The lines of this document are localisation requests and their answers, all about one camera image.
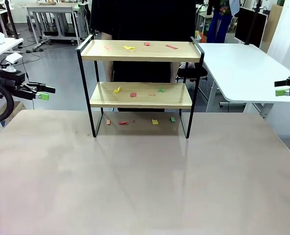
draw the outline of top shelf board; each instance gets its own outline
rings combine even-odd
[[[81,53],[83,60],[158,61],[198,63],[200,52],[190,42],[92,40]]]

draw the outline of black pole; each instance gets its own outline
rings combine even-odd
[[[15,39],[19,39],[19,36],[18,36],[17,30],[16,30],[16,27],[14,26],[14,22],[13,22],[11,10],[10,10],[10,7],[9,7],[9,1],[8,0],[5,0],[4,3],[6,4],[6,8],[7,8],[7,12],[8,12],[8,17],[9,17],[9,20],[10,20],[10,24],[11,24],[12,30],[14,32],[14,37],[15,37]]]
[[[245,41],[245,45],[249,45],[249,40],[250,40],[252,31],[253,31],[253,28],[254,28],[254,25],[255,25],[255,22],[256,22],[256,18],[257,18],[258,12],[260,11],[261,6],[262,6],[262,0],[258,0],[256,8],[255,8],[255,13],[254,13],[252,25],[251,25],[251,27],[249,29],[248,36],[247,36],[247,39]]]

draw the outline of lower shelf board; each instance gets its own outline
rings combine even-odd
[[[130,97],[131,93],[136,93],[136,97]],[[94,108],[190,109],[192,100],[183,83],[98,82],[90,105]]]

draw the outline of two-tier wooden shelf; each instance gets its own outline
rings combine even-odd
[[[183,83],[100,82],[97,61],[187,62],[186,69],[188,62],[193,62],[202,67],[204,51],[194,41],[194,38],[191,38],[191,40],[191,42],[94,40],[93,36],[90,35],[76,51],[93,136],[97,136],[103,108],[153,108],[179,109],[180,118],[182,109],[191,110],[187,131],[181,119],[185,136],[188,138],[190,136],[199,78],[196,80],[193,99],[191,99],[185,85],[186,78],[183,79]],[[144,43],[150,43],[150,46],[145,46]],[[124,48],[125,46],[134,47],[134,49],[128,50]],[[94,61],[95,64],[97,85],[91,97],[89,97],[87,90],[83,60]],[[118,87],[121,87],[121,91],[113,93],[113,90]],[[133,92],[137,93],[137,97],[130,97]],[[96,129],[91,108],[100,108],[101,110]]]

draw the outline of cardboard box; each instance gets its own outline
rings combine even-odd
[[[1,108],[0,108],[0,115],[6,110],[7,104],[4,104]],[[12,114],[4,121],[1,121],[1,125],[3,127],[5,127],[6,125],[8,125],[8,123],[21,111],[21,110],[25,110],[26,107],[24,106],[24,104],[21,101],[14,101],[14,109],[12,111]]]

